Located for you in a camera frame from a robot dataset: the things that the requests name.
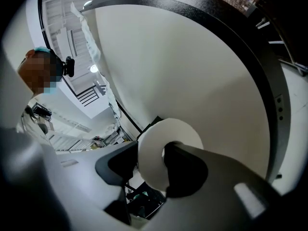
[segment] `white wall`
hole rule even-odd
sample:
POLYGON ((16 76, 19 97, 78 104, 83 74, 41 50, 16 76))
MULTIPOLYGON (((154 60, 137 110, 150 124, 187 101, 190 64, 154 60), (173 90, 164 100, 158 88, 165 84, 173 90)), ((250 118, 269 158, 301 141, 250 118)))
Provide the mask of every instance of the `white wall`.
POLYGON ((23 3, 6 28, 1 47, 10 64, 16 70, 26 53, 34 48, 26 18, 26 3, 23 3))
MULTIPOLYGON (((263 101, 247 68, 221 39, 154 7, 115 5, 95 13, 96 40, 114 93, 143 127, 156 116, 183 120, 205 149, 266 175, 270 134, 263 101)), ((91 15, 89 21, 94 32, 91 15)))

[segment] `white toilet paper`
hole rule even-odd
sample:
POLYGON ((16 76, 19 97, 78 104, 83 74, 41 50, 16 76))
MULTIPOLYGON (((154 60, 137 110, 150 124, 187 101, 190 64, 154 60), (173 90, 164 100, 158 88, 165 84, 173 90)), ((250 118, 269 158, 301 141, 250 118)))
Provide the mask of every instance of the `white toilet paper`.
POLYGON ((173 118, 156 123, 138 139, 139 172, 150 187, 160 191, 166 191, 169 186, 162 152, 173 141, 203 149, 198 133, 187 123, 173 118))

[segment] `face mask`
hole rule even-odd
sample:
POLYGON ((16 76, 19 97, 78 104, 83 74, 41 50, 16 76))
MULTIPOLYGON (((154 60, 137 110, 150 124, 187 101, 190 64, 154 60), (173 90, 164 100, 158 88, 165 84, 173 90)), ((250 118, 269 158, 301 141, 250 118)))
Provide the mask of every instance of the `face mask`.
POLYGON ((50 87, 44 87, 44 94, 54 94, 57 90, 56 82, 50 82, 50 87))
POLYGON ((44 94, 54 94, 56 90, 56 87, 44 87, 44 94))

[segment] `person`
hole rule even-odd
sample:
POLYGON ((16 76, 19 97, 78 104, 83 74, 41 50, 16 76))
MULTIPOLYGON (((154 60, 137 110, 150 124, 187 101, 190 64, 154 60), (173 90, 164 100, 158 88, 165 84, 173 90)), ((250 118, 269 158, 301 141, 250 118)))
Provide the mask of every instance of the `person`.
MULTIPOLYGON (((17 73, 33 92, 32 98, 42 93, 52 93, 56 83, 61 81, 65 65, 53 50, 38 47, 29 50, 17 69, 17 73)), ((17 132, 30 135, 40 144, 50 145, 45 135, 45 124, 36 122, 31 107, 27 106, 17 124, 17 132)))
POLYGON ((35 97, 55 89, 64 73, 64 64, 53 50, 38 47, 26 53, 17 72, 35 97))

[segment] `floor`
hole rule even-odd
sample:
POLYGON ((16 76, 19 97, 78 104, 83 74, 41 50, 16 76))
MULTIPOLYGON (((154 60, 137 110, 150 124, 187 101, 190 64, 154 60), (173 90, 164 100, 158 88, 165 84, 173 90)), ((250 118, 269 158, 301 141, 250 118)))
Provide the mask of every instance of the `floor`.
POLYGON ((297 184, 308 155, 308 75, 301 77, 295 68, 282 64, 291 101, 289 144, 280 169, 281 179, 273 187, 285 194, 297 184))

